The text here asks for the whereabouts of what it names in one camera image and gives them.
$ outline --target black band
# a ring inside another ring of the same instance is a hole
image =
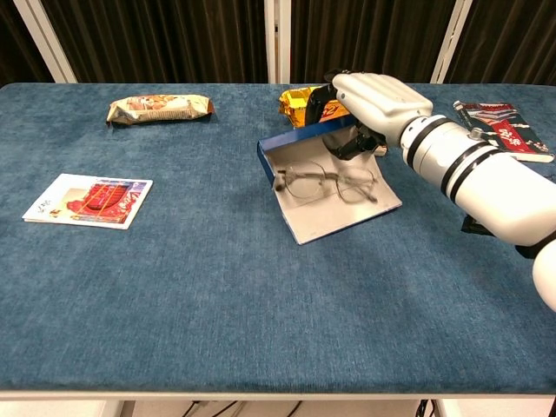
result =
[[[446,195],[446,187],[448,186],[448,182],[452,177],[453,172],[460,166],[464,159],[470,156],[475,150],[482,148],[483,146],[487,146],[490,143],[487,141],[481,141],[475,143],[471,148],[468,148],[463,154],[461,154],[458,159],[456,159],[450,168],[447,169],[446,173],[442,177],[442,184],[440,185],[440,191],[442,191],[443,195]]]
[[[516,246],[515,248],[520,253],[521,256],[527,259],[534,259],[537,257],[539,252],[545,247],[548,243],[556,241],[556,230],[554,230],[550,235],[545,237],[542,241],[535,243],[532,246]]]
[[[466,178],[473,172],[475,168],[481,165],[488,157],[501,153],[502,151],[500,149],[490,149],[483,155],[475,159],[473,163],[471,163],[467,168],[465,168],[456,182],[453,184],[452,189],[450,190],[450,200],[452,200],[452,202],[455,202],[455,196],[458,194],[458,190],[460,189],[461,184],[466,180]]]
[[[449,122],[451,122],[450,119],[448,119],[447,117],[442,117],[441,119],[436,119],[434,122],[431,122],[421,132],[419,132],[419,134],[415,137],[413,143],[407,150],[407,165],[409,165],[411,169],[415,170],[414,168],[415,152],[417,152],[417,149],[419,148],[421,142],[425,140],[425,138],[428,136],[429,133],[431,133],[433,130],[438,128],[440,125]]]

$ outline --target card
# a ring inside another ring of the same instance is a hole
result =
[[[61,174],[27,210],[23,219],[127,229],[152,183],[151,180]]]

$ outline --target snack bar wrapper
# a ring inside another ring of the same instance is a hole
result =
[[[158,120],[192,120],[214,113],[212,101],[198,95],[134,96],[110,104],[106,123],[135,124]]]
[[[305,126],[305,108],[311,92],[319,86],[305,87],[302,89],[287,89],[280,96],[280,113],[286,115],[295,128]],[[349,112],[338,100],[328,102],[319,122],[335,119],[348,115]]]

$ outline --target white pole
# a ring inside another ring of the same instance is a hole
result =
[[[41,0],[13,0],[56,83],[77,83]]]
[[[442,84],[444,82],[448,68],[450,68],[450,62],[452,62],[453,53],[458,46],[463,25],[467,20],[469,9],[471,9],[472,2],[473,0],[457,0],[455,2],[452,10],[452,17],[450,17],[450,22],[448,23],[446,34],[444,35],[444,41],[442,42],[438,58],[436,59],[436,65],[434,65],[431,83]]]
[[[292,2],[278,0],[278,83],[289,83],[292,47]]]
[[[268,82],[276,83],[275,0],[264,0],[264,28],[267,41]]]

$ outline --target table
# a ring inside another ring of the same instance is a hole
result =
[[[379,164],[401,208],[295,244],[255,152],[292,129],[277,111],[289,87],[0,90],[4,396],[556,392],[556,314],[532,262],[460,232],[464,214],[398,149]],[[556,149],[554,87],[414,87],[451,117],[454,100],[512,102]],[[110,102],[147,93],[204,94],[216,114],[104,124]],[[127,231],[23,222],[62,172],[154,185]]]

